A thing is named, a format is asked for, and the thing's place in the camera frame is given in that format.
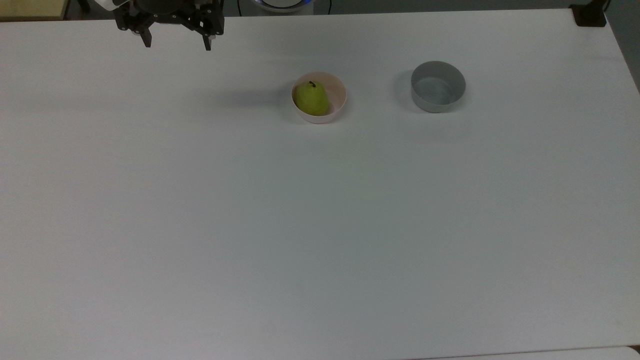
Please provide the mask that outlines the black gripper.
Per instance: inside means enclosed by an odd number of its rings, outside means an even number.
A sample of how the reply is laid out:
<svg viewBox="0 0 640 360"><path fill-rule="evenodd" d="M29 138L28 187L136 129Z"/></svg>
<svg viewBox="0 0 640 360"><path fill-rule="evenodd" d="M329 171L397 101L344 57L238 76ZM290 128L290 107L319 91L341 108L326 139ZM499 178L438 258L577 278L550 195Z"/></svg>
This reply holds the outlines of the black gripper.
<svg viewBox="0 0 640 360"><path fill-rule="evenodd" d="M222 0L117 0L114 20L122 31L141 37L146 48L153 43L150 28L174 24L201 34L206 51L211 51L215 35L224 34Z"/></svg>

